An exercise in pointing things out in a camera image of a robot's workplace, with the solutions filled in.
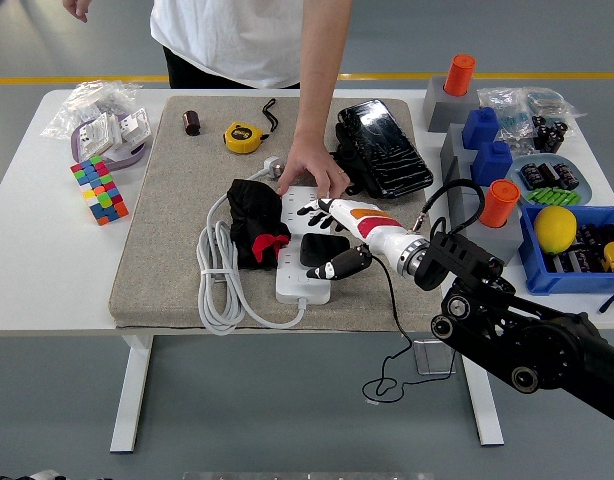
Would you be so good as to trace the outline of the person's right hand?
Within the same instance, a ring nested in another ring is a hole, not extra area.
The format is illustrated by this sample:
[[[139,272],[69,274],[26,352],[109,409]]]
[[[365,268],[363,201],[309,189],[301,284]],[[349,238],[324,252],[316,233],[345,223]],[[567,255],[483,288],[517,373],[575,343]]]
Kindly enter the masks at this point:
[[[91,0],[63,0],[62,5],[75,19],[87,23]]]

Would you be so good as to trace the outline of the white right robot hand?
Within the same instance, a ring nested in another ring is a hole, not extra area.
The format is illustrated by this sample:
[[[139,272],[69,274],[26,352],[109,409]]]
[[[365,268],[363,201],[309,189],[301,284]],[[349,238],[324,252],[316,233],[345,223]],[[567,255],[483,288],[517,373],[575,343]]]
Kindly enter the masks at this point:
[[[306,276],[321,280],[341,280],[367,268],[376,255],[382,255],[401,276],[415,273],[415,257],[427,248],[427,241],[409,233],[396,219],[373,204],[344,199],[318,199],[297,211],[298,215],[315,215],[310,226],[322,227],[336,222],[354,238],[359,247],[338,254],[321,266],[311,268]]]

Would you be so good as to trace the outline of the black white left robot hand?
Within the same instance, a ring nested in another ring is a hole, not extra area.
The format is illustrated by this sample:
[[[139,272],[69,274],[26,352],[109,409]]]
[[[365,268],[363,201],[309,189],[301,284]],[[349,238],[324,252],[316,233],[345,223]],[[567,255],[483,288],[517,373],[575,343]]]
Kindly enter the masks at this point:
[[[68,478],[54,470],[43,470],[19,477],[0,474],[0,480],[68,480]]]

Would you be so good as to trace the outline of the person's left hand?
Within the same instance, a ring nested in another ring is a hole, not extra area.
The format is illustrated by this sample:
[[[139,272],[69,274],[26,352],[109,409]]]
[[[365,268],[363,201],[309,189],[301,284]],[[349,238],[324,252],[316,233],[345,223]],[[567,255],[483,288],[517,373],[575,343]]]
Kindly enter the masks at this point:
[[[350,185],[348,175],[328,153],[322,137],[296,134],[278,180],[278,195],[285,195],[293,182],[306,173],[315,180],[319,198],[340,198]]]

